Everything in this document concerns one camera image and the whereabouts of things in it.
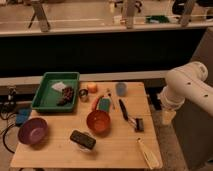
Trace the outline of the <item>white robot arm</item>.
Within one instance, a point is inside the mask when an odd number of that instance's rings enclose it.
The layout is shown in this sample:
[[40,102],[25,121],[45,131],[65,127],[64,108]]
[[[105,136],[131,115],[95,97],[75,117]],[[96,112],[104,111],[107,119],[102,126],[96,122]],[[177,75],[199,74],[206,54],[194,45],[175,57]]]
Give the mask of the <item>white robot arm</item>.
[[166,73],[166,86],[159,98],[167,110],[178,110],[188,99],[213,117],[213,87],[205,83],[207,67],[193,61]]

